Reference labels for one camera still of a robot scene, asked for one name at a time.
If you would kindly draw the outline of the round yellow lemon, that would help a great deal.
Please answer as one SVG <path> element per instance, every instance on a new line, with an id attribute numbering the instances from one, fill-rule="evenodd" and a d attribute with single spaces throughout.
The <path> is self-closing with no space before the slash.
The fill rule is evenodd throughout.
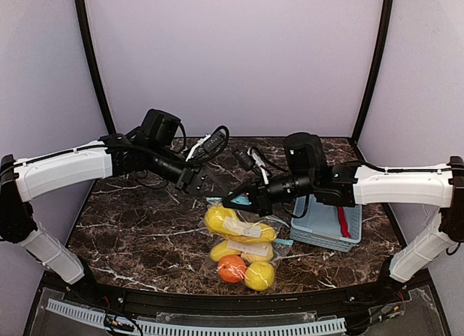
<path id="1" fill-rule="evenodd" d="M 275 270 L 270 263 L 257 261 L 246 270 L 244 284 L 252 290 L 264 291 L 274 284 L 275 278 Z"/>

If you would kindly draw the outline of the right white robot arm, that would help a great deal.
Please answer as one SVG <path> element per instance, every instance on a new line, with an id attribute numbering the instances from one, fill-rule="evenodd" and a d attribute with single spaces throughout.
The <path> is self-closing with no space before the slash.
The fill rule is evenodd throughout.
<path id="1" fill-rule="evenodd" d="M 252 179 L 222 201 L 226 208 L 268 216 L 273 206 L 312 195 L 324 205 L 373 203 L 433 205 L 439 212 L 403 250 L 387 261 L 387 276 L 399 283 L 453 245 L 463 242 L 463 159 L 426 167 L 378 167 L 365 161 L 329 165 L 320 137 L 306 132 L 283 139 L 288 172 Z"/>

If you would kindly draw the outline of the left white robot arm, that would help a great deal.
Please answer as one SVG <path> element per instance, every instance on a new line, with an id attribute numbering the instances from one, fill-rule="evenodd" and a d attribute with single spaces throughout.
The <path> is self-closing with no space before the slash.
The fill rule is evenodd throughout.
<path id="1" fill-rule="evenodd" d="M 150 109 L 127 134 L 109 134 L 79 147 L 40 157 L 1 159 L 1 240 L 20 245 L 43 266 L 74 285 L 90 277 L 83 261 L 33 217 L 31 200 L 84 181 L 151 172 L 177 190 L 200 197 L 225 197 L 228 190 L 207 163 L 228 146 L 226 126 L 201 138 L 186 155 L 171 149 L 181 119 Z"/>

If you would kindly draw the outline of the yellow fruit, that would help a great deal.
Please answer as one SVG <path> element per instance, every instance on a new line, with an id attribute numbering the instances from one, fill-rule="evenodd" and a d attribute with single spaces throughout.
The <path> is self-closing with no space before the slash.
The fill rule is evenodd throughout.
<path id="1" fill-rule="evenodd" d="M 242 224 L 230 229 L 225 238 L 244 244 L 265 244 L 273 242 L 277 235 L 273 227 L 267 224 Z"/>

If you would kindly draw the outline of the pale yellow potato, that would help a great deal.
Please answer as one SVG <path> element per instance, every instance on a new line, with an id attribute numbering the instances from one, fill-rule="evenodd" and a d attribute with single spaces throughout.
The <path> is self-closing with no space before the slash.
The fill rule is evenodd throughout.
<path id="1" fill-rule="evenodd" d="M 273 259 L 274 253 L 273 253 L 273 250 L 270 249 L 267 255 L 257 255 L 253 253 L 242 252 L 240 256 L 244 261 L 248 263 L 269 262 Z"/>

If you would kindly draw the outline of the orange fruit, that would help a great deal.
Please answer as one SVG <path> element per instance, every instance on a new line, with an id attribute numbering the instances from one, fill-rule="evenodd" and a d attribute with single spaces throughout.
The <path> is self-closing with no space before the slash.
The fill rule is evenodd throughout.
<path id="1" fill-rule="evenodd" d="M 247 271 L 247 266 L 238 255 L 227 255 L 217 263 L 217 274 L 227 283 L 235 284 L 241 282 Z"/>

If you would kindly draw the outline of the clear zip bag blue zipper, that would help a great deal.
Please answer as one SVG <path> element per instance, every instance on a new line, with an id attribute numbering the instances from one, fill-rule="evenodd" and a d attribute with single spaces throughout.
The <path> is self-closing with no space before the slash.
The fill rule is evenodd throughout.
<path id="1" fill-rule="evenodd" d="M 218 244 L 218 243 L 220 243 L 220 242 L 222 242 L 224 240 L 227 240 L 227 239 L 220 239 L 220 240 L 216 241 L 216 243 L 213 245 L 213 247 L 216 244 Z M 291 240 L 291 239 L 276 239 L 274 242 L 271 242 L 271 243 L 268 243 L 268 244 L 244 244 L 244 243 L 239 243 L 239 242 L 234 242 L 234 241 L 229 240 L 228 248 L 234 249 L 234 250 L 239 250 L 239 251 L 245 252 L 245 253 L 253 253 L 253 254 L 257 254 L 257 255 L 267 255 L 268 251 L 270 249 L 273 250 L 273 253 L 274 253 L 273 259 L 271 261 L 269 261 L 268 263 L 270 263 L 273 266 L 274 270 L 275 270 L 275 281 L 274 281 L 274 284 L 269 289 L 264 290 L 264 291 L 255 291 L 255 290 L 252 290 L 252 289 L 248 288 L 244 284 L 244 279 L 241 282 L 235 283 L 235 284 L 224 282 L 219 277 L 219 275 L 217 273 L 217 264 L 218 264 L 218 262 L 214 262 L 214 261 L 212 261 L 210 259 L 210 253 L 208 254 L 206 259 L 204 260 L 204 263 L 202 264 L 202 266 L 200 268 L 200 271 L 201 271 L 201 273 L 203 275 L 205 275 L 205 276 L 207 276 L 209 278 L 213 278 L 214 280 L 218 281 L 221 284 L 227 284 L 227 285 L 230 285 L 230 286 L 239 286 L 239 285 L 241 285 L 241 286 L 246 287 L 249 290 L 252 290 L 252 291 L 255 291 L 255 292 L 272 292 L 272 291 L 274 291 L 274 289 L 276 287 L 277 268 L 279 267 L 280 262 L 287 256 L 287 254 L 289 253 L 289 251 L 290 251 L 293 244 L 294 244 L 294 241 Z M 246 261 L 244 261 L 244 262 L 246 264 L 246 267 L 248 268 L 250 263 L 248 263 Z"/>

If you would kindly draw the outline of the yellow mango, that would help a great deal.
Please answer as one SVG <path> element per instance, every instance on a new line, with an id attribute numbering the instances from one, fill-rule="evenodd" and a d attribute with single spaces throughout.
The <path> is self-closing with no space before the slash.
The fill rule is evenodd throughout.
<path id="1" fill-rule="evenodd" d="M 228 248 L 228 243 L 228 240 L 224 240 L 216 244 L 210 251 L 210 259 L 214 262 L 218 262 L 227 255 L 241 255 L 241 251 Z"/>

